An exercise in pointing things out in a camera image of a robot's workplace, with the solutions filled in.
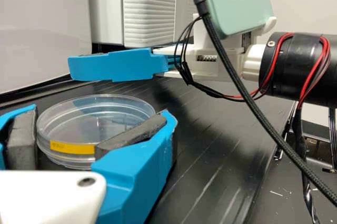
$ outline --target yellow label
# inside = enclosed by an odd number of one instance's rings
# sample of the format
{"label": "yellow label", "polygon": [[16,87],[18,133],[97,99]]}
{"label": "yellow label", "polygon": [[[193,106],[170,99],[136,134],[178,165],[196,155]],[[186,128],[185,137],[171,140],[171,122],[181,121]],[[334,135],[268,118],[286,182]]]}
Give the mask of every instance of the yellow label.
{"label": "yellow label", "polygon": [[51,141],[51,150],[66,154],[94,154],[95,146]]}

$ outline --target gray foam pad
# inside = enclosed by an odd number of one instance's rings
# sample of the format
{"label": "gray foam pad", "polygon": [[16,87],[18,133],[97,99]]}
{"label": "gray foam pad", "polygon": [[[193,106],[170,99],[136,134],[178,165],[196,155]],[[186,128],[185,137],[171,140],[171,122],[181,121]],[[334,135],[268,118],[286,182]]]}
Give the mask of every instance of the gray foam pad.
{"label": "gray foam pad", "polygon": [[108,140],[100,142],[95,146],[95,158],[98,160],[106,155],[110,150],[139,143],[151,138],[163,126],[166,125],[166,118],[160,114],[153,115],[140,125],[120,133]]}
{"label": "gray foam pad", "polygon": [[36,119],[36,108],[15,117],[6,147],[9,169],[36,169]]}

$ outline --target screw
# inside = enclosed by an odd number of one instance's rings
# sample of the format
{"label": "screw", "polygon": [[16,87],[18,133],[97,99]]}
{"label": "screw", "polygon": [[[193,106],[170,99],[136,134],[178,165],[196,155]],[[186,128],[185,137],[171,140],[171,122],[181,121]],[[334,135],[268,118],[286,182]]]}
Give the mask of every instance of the screw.
{"label": "screw", "polygon": [[269,41],[269,42],[267,43],[267,46],[268,46],[268,47],[274,47],[274,46],[275,46],[275,42],[274,42],[274,41]]}
{"label": "screw", "polygon": [[87,187],[87,186],[91,186],[95,182],[96,180],[94,178],[83,178],[77,183],[77,185],[81,187]]}

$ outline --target red wire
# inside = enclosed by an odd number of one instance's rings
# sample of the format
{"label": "red wire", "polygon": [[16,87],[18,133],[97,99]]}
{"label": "red wire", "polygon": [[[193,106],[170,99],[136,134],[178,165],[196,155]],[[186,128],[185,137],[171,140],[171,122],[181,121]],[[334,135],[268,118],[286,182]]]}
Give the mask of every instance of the red wire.
{"label": "red wire", "polygon": [[329,52],[330,52],[330,42],[329,40],[327,40],[325,37],[321,37],[320,38],[320,42],[323,44],[323,48],[322,48],[322,52],[320,54],[320,57],[317,59],[317,61],[315,62],[314,66],[312,67],[309,75],[307,76],[304,84],[303,84],[303,87],[302,87],[302,90],[301,90],[301,93],[300,93],[300,99],[299,99],[299,103],[297,105],[297,109],[300,109],[303,102],[304,102],[304,99],[305,97],[310,93],[310,91],[316,86],[317,82],[321,79],[321,77],[323,76],[323,74],[317,79],[317,81],[315,82],[315,84],[313,84],[308,90],[306,89],[310,80],[311,80],[311,77],[313,76],[313,74],[315,73],[317,67],[319,66],[319,64],[321,63],[322,59],[324,59],[326,56],[329,55]]}
{"label": "red wire", "polygon": [[[282,43],[289,37],[293,36],[293,33],[285,33],[281,36],[281,38],[279,39],[279,41],[277,42],[277,46],[276,46],[276,50],[275,50],[275,53],[274,53],[274,59],[272,61],[272,65],[269,69],[269,72],[268,72],[268,75],[267,77],[265,78],[265,80],[263,81],[262,85],[261,85],[261,88],[259,89],[262,89],[263,87],[265,87],[270,79],[270,77],[272,76],[273,72],[274,72],[274,69],[275,69],[275,65],[276,65],[276,61],[277,61],[277,57],[279,56],[279,53],[280,53],[280,50],[281,50],[281,46],[282,46]],[[254,95],[256,92],[259,91],[259,89],[256,89],[254,91],[252,91],[250,93],[250,95]],[[239,99],[239,98],[242,98],[241,95],[224,95],[226,98],[236,98],[236,99]]]}

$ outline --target petri dish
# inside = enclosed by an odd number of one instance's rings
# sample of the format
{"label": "petri dish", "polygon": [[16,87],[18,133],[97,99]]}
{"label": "petri dish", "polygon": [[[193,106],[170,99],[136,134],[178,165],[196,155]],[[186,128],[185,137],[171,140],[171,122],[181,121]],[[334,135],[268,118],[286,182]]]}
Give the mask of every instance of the petri dish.
{"label": "petri dish", "polygon": [[89,170],[96,144],[154,114],[150,104],[132,96],[99,94],[70,99],[38,117],[37,145],[57,164]]}

